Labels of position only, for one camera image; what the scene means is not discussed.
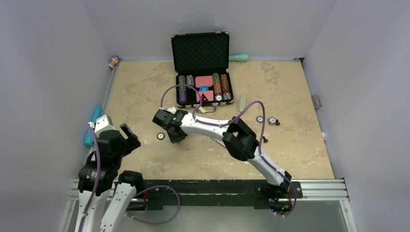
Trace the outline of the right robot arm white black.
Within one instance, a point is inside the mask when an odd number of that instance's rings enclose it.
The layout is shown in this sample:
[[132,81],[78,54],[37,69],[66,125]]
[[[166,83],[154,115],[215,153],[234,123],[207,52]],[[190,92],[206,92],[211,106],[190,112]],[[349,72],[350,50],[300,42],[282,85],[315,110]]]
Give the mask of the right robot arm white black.
[[295,189],[291,175],[270,159],[256,133],[238,116],[231,120],[216,120],[195,117],[183,110],[160,109],[152,121],[167,132],[173,144],[181,142],[189,134],[222,141],[233,158],[250,163],[263,175],[267,181],[264,190],[268,194],[282,197]]

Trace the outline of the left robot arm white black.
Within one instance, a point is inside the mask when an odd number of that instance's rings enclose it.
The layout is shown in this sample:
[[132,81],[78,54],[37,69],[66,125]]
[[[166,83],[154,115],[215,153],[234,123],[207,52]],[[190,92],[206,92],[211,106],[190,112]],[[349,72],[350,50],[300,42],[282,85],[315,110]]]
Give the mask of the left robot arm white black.
[[[121,126],[127,133],[127,138],[110,124],[98,129],[93,122],[88,122],[86,127],[91,134],[94,150],[78,173],[79,212],[75,231],[114,232],[125,216],[149,225],[163,225],[173,221],[181,209],[181,199],[174,188],[166,185],[147,188],[139,172],[125,171],[118,174],[122,158],[141,145],[129,127],[126,124]],[[172,192],[177,202],[176,211],[169,219],[147,221],[127,212],[133,198],[142,195],[147,203],[147,193],[150,190],[163,188]]]

